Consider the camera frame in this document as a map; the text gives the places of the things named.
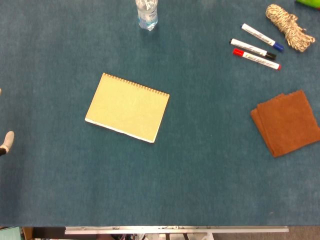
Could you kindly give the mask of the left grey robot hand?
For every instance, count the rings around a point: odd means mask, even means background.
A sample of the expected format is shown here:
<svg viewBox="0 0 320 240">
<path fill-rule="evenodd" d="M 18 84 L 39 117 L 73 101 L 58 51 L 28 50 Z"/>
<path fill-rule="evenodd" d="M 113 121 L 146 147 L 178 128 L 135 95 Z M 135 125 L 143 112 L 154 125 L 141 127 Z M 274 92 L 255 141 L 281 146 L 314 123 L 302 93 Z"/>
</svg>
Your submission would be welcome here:
<svg viewBox="0 0 320 240">
<path fill-rule="evenodd" d="M 0 145 L 0 156 L 7 154 L 14 142 L 15 133 L 9 131 L 6 133 L 3 143 Z"/>
</svg>

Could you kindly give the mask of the kraft cover spiral notebook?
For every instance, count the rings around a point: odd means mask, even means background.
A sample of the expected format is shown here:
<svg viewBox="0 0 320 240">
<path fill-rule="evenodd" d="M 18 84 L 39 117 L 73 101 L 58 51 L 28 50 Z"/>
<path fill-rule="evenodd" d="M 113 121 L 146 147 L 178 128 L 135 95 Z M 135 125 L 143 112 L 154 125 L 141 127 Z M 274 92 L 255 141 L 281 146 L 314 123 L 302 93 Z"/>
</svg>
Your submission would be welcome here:
<svg viewBox="0 0 320 240">
<path fill-rule="evenodd" d="M 85 121 L 154 143 L 170 95 L 103 73 Z"/>
</svg>

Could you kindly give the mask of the teal box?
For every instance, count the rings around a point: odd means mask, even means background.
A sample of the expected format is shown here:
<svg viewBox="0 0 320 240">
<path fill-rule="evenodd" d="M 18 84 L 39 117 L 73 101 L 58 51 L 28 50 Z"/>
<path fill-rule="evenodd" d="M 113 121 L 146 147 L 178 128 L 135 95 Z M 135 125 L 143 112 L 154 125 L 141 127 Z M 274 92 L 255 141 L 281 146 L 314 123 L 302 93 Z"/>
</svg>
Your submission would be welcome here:
<svg viewBox="0 0 320 240">
<path fill-rule="evenodd" d="M 0 240 L 22 240 L 20 227 L 0 229 Z"/>
</svg>

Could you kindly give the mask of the brown cardboard box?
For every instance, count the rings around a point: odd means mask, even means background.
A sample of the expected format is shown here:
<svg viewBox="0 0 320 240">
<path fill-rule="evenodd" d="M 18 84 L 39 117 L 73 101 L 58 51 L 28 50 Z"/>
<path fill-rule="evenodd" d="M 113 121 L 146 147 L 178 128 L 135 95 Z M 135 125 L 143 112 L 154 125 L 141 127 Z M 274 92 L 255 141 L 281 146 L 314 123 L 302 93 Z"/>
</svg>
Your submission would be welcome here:
<svg viewBox="0 0 320 240">
<path fill-rule="evenodd" d="M 22 227 L 24 240 L 34 240 L 33 227 Z"/>
</svg>

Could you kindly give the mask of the clear plastic water bottle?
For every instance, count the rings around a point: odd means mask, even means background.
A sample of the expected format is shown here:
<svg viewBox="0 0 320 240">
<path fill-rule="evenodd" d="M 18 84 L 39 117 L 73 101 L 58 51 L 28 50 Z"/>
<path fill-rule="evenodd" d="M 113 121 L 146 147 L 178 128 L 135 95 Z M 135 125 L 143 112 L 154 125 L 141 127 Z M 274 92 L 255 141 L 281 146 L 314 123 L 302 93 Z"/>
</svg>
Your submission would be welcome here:
<svg viewBox="0 0 320 240">
<path fill-rule="evenodd" d="M 152 31 L 158 23 L 158 0 L 135 0 L 135 4 L 139 26 Z"/>
</svg>

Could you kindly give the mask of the blue felt table cover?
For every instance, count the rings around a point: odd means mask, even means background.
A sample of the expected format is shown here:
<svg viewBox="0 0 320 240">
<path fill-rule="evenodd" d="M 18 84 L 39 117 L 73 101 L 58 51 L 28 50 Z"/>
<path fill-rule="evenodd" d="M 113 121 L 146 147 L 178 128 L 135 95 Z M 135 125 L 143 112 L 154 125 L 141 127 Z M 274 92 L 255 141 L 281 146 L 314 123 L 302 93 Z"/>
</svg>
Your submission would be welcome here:
<svg viewBox="0 0 320 240">
<path fill-rule="evenodd" d="M 320 125 L 320 11 L 158 0 L 157 13 L 149 31 L 135 0 L 0 0 L 0 144 L 15 133 L 0 226 L 320 225 L 320 142 L 275 158 L 250 115 L 303 90 Z M 85 121 L 103 73 L 169 94 L 154 143 Z"/>
</svg>

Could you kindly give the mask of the black cap whiteboard marker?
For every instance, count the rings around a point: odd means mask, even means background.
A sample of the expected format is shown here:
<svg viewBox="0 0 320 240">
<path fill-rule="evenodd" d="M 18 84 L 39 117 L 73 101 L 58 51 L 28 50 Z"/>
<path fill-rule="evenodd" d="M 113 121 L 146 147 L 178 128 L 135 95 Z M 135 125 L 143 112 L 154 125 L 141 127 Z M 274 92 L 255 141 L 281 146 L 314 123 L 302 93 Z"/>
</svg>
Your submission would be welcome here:
<svg viewBox="0 0 320 240">
<path fill-rule="evenodd" d="M 243 41 L 240 41 L 240 40 L 237 40 L 235 38 L 232 38 L 229 43 L 235 47 L 238 47 L 238 48 L 241 48 L 241 49 L 244 49 L 244 50 L 247 50 L 249 52 L 252 52 L 254 54 L 257 54 L 257 55 L 260 55 L 260 56 L 263 56 L 269 60 L 276 60 L 277 58 L 277 55 L 276 54 L 273 54 L 271 52 L 268 52 L 264 49 L 261 49 L 261 48 L 258 48 L 256 46 L 253 46 L 253 45 L 250 45 L 248 43 L 245 43 Z"/>
</svg>

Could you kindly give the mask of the red cap whiteboard marker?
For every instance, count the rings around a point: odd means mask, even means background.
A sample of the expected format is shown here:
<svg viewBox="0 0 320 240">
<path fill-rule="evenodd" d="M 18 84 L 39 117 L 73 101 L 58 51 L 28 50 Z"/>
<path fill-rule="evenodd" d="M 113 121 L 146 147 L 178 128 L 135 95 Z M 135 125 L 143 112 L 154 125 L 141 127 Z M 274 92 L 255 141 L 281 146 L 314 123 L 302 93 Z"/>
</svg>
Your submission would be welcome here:
<svg viewBox="0 0 320 240">
<path fill-rule="evenodd" d="M 259 64 L 264 65 L 264 66 L 267 66 L 267 67 L 272 68 L 274 70 L 281 70 L 282 69 L 282 66 L 280 64 L 276 63 L 276 62 L 267 60 L 265 58 L 262 58 L 262 57 L 259 57 L 257 55 L 248 53 L 248 52 L 240 50 L 238 48 L 234 48 L 232 53 L 235 56 L 251 60 L 253 62 L 259 63 Z"/>
</svg>

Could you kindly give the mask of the blue cap whiteboard marker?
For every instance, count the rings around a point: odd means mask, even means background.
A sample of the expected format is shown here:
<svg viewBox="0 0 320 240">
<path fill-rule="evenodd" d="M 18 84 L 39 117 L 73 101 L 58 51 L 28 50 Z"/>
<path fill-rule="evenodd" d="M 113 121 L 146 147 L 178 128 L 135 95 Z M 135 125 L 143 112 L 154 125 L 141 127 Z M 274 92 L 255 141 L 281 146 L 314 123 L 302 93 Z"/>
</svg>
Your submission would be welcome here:
<svg viewBox="0 0 320 240">
<path fill-rule="evenodd" d="M 259 40 L 263 41 L 264 43 L 272 46 L 274 49 L 283 52 L 284 46 L 280 43 L 276 42 L 275 40 L 271 39 L 270 37 L 264 35 L 263 33 L 259 32 L 258 30 L 252 28 L 251 26 L 247 25 L 246 23 L 243 23 L 241 25 L 241 29 L 246 31 L 247 33 L 253 35 L 254 37 L 258 38 Z"/>
</svg>

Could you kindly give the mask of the folded brown cloth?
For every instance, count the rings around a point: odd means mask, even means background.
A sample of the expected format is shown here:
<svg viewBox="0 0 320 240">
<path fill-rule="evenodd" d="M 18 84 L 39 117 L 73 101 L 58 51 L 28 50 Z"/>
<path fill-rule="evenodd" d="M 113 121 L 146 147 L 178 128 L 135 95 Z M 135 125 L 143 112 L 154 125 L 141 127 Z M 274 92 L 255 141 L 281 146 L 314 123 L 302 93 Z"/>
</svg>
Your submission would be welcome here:
<svg viewBox="0 0 320 240">
<path fill-rule="evenodd" d="M 303 90 L 259 103 L 250 116 L 274 158 L 320 141 L 320 127 Z"/>
</svg>

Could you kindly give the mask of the bright green object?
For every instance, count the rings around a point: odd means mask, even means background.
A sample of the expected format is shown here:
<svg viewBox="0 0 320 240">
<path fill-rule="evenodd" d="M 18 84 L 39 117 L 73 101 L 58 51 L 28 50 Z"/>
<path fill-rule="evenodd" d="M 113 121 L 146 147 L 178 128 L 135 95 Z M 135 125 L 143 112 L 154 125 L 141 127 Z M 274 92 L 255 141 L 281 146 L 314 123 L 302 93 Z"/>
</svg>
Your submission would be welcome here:
<svg viewBox="0 0 320 240">
<path fill-rule="evenodd" d="M 317 9 L 320 11 L 320 0 L 295 0 L 297 3 Z"/>
</svg>

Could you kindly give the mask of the aluminium profile rail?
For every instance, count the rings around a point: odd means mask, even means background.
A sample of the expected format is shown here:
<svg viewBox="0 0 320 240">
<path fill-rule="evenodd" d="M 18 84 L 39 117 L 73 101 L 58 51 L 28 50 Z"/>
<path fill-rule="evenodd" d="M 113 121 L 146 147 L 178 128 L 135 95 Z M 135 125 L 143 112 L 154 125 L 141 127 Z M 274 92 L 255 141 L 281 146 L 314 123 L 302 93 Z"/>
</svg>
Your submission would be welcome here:
<svg viewBox="0 0 320 240">
<path fill-rule="evenodd" d="M 288 233 L 287 226 L 67 226 L 66 235 L 183 234 L 183 233 Z"/>
</svg>

